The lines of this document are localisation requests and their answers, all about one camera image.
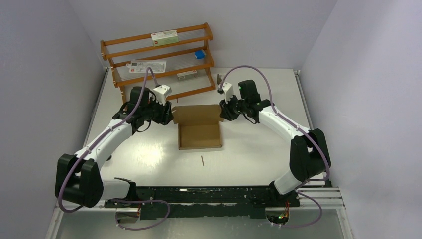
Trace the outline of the brown cardboard box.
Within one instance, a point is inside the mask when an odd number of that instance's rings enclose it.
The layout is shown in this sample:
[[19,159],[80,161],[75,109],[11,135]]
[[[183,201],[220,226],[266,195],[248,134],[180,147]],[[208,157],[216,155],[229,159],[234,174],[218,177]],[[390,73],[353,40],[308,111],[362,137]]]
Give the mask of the brown cardboard box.
[[178,126],[180,150],[222,147],[219,105],[188,105],[172,108],[173,123]]

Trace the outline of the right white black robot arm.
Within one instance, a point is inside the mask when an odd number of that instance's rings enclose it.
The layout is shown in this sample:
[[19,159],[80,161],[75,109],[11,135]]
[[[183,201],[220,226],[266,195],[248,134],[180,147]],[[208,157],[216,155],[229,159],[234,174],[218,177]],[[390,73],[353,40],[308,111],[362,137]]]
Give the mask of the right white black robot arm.
[[220,116],[228,121],[240,115],[253,124],[260,123],[290,144],[289,168],[271,182],[274,189],[269,192],[269,201],[274,206],[286,202],[288,193],[298,189],[318,174],[330,168],[328,148],[323,132],[304,127],[283,114],[268,99],[261,99],[253,80],[238,84],[241,98],[233,92],[233,85],[222,83],[218,92],[224,95],[220,101]]

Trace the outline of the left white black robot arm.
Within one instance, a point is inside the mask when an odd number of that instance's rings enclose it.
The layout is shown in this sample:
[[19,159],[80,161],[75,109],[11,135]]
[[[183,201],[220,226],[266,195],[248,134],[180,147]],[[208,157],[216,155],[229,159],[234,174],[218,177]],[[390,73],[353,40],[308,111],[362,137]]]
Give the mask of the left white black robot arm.
[[101,200],[118,200],[131,207],[139,200],[135,182],[114,178],[103,180],[100,170],[114,151],[147,123],[167,125],[173,120],[171,88],[159,85],[154,89],[134,87],[130,100],[112,116],[108,126],[91,143],[73,154],[63,154],[57,163],[55,196],[62,211],[63,201],[80,208],[92,208]]

